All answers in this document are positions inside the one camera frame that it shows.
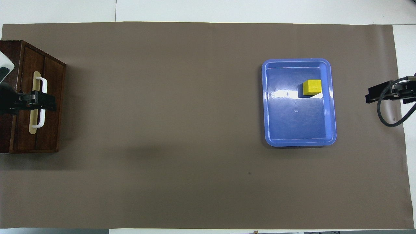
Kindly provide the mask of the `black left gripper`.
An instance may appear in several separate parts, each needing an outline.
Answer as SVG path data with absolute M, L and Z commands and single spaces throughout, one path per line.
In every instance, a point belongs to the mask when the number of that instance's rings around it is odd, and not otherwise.
M 19 111 L 13 109 L 15 102 L 18 107 L 38 107 L 39 109 L 56 111 L 56 98 L 44 92 L 22 93 L 15 90 L 7 83 L 0 84 L 0 114 L 18 115 Z

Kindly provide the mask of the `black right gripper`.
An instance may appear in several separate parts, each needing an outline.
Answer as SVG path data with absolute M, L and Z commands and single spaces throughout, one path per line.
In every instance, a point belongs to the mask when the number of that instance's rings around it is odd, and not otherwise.
M 382 94 L 382 91 L 386 86 L 389 86 L 394 81 L 386 81 L 376 86 L 368 88 L 368 94 L 366 95 L 366 103 L 370 104 L 377 102 Z M 395 97 L 403 97 L 402 103 L 408 104 L 416 101 L 416 82 L 404 81 L 389 87 L 382 100 L 393 100 Z

